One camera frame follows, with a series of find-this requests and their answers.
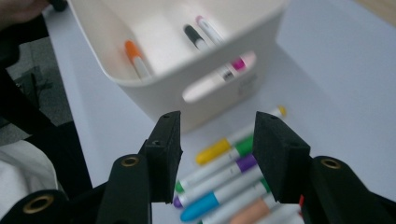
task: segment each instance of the floor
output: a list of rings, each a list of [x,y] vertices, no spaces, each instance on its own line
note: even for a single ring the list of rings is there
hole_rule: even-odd
[[[37,84],[40,84],[39,89],[41,89],[37,91],[40,110],[55,125],[72,120],[58,64],[48,37],[21,45],[20,60],[7,70],[15,80],[35,66],[40,70],[40,73],[35,75]],[[29,134],[15,125],[7,124],[0,128],[0,146],[27,136]]]
[[[396,0],[355,0],[396,27]]]

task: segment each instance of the mounting hole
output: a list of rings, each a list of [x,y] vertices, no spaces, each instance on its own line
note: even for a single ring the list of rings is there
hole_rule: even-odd
[[[161,142],[158,140],[154,140],[154,141],[152,141],[152,144],[154,144],[155,146],[160,146]]]
[[[44,194],[34,198],[23,207],[25,214],[34,214],[48,208],[53,203],[53,195]]]
[[[329,168],[332,169],[340,169],[341,164],[338,163],[338,161],[332,160],[332,159],[323,159],[321,160],[321,163]]]
[[[121,161],[121,165],[125,167],[135,166],[138,163],[139,163],[139,159],[136,157],[128,157]]]

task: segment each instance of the white table surface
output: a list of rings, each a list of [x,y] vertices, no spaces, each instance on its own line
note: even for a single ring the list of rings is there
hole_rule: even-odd
[[[92,183],[113,161],[137,153],[155,122],[102,72],[70,9],[47,25]],[[194,156],[254,121],[256,111],[288,109],[285,122],[311,155],[346,162],[366,185],[396,201],[396,29],[353,1],[291,1],[262,89],[181,135],[178,176]],[[154,223],[180,223],[172,205],[153,205]]]

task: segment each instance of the pink marker cap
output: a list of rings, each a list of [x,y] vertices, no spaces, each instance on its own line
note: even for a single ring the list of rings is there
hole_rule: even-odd
[[[237,60],[233,61],[231,65],[236,71],[242,70],[246,67],[244,61],[241,58],[238,58]]]
[[[203,19],[204,17],[203,16],[197,16],[196,18],[195,18],[195,21],[198,23],[201,19]]]

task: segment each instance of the pink marker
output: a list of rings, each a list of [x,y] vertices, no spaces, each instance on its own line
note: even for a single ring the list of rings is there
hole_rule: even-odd
[[[198,26],[204,31],[204,33],[209,36],[210,40],[215,45],[220,44],[223,42],[223,39],[219,35],[219,33],[211,26],[202,16],[198,16],[196,19]],[[241,58],[234,60],[231,65],[236,71],[240,71],[246,67],[244,61]]]

